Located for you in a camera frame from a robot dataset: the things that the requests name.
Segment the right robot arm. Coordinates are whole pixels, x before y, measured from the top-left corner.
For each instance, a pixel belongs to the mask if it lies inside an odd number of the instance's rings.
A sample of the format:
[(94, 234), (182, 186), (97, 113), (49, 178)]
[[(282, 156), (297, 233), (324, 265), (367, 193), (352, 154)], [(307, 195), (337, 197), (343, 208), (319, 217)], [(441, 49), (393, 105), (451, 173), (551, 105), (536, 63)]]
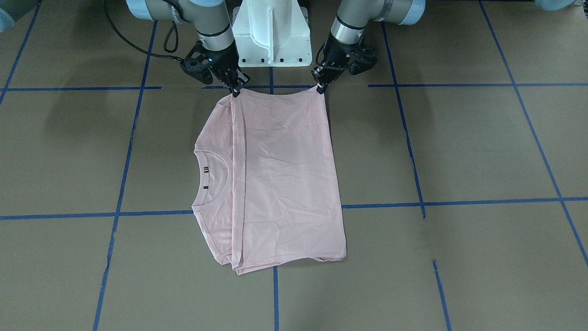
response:
[(170, 21), (174, 28), (193, 25), (198, 39), (185, 57), (168, 50), (159, 58), (176, 61), (185, 74), (202, 84), (211, 85), (217, 79), (233, 97), (241, 94), (250, 77), (239, 67), (237, 42), (224, 0), (127, 0), (126, 4), (139, 19)]

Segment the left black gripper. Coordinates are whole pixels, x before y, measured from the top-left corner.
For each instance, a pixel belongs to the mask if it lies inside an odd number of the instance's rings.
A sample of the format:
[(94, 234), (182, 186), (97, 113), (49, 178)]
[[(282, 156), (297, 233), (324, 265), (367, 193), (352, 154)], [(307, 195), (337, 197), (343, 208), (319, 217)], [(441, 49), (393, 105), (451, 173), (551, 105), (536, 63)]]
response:
[(317, 92), (324, 94), (328, 86), (338, 79), (340, 73), (349, 71), (351, 50), (354, 44), (345, 44), (329, 35), (322, 47), (322, 61), (311, 70), (311, 75), (317, 84)]

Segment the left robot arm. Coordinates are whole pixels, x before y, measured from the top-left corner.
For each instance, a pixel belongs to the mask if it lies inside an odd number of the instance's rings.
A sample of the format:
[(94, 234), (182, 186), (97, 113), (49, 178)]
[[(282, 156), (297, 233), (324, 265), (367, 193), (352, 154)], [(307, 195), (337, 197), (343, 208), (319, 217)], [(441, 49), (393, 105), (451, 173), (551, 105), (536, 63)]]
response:
[(425, 8), (424, 0), (343, 0), (311, 70), (317, 92), (324, 94), (345, 71), (357, 75), (377, 63), (374, 48), (365, 43), (364, 31), (370, 21), (414, 25)]

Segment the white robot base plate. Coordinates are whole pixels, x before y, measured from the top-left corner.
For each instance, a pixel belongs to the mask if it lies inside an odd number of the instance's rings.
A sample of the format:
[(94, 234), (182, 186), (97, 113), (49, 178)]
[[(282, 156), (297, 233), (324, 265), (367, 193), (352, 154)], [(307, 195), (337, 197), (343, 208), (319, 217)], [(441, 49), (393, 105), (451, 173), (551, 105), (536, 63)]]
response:
[(239, 66), (311, 65), (311, 36), (306, 16), (306, 8), (296, 0), (242, 1), (232, 13)]

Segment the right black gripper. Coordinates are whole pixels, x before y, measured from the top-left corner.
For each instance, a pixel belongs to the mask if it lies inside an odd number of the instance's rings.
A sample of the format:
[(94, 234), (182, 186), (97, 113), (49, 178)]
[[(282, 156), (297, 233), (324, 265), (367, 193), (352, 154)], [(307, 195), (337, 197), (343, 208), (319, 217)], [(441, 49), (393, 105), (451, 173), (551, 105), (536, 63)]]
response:
[(233, 97), (238, 97), (241, 89), (250, 82), (251, 77), (239, 68), (236, 42), (233, 40), (224, 50), (208, 50), (208, 59), (212, 59), (212, 73), (220, 82), (226, 83)]

